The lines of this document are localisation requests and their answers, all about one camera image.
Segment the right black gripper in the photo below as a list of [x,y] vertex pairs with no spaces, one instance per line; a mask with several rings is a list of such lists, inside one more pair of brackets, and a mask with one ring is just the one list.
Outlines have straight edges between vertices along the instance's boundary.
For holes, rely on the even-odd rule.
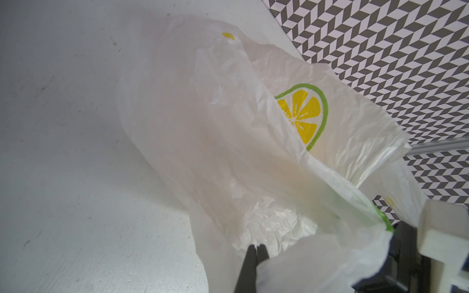
[[380,271],[356,283],[357,293],[428,293],[431,259],[418,252],[417,229],[400,221],[393,226],[387,259]]

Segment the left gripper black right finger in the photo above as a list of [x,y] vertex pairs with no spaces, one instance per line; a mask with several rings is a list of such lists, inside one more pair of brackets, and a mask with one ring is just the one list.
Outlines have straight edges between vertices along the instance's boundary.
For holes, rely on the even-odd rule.
[[267,247],[265,244],[260,244],[256,248],[256,264],[259,265],[263,261],[266,261],[269,259],[269,253],[267,251]]

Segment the white plastic bag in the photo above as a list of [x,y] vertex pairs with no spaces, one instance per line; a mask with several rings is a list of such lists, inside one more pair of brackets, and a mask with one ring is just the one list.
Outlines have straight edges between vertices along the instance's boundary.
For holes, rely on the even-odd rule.
[[231,291],[263,244],[258,292],[350,293],[393,234],[362,184],[418,225],[408,133],[328,65],[192,15],[139,12],[126,31],[120,120],[187,207],[211,292]]

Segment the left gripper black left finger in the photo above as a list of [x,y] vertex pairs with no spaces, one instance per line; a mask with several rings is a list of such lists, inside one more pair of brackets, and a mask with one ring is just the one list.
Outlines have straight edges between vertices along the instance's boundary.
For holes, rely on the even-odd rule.
[[256,246],[250,245],[239,273],[234,293],[256,293]]

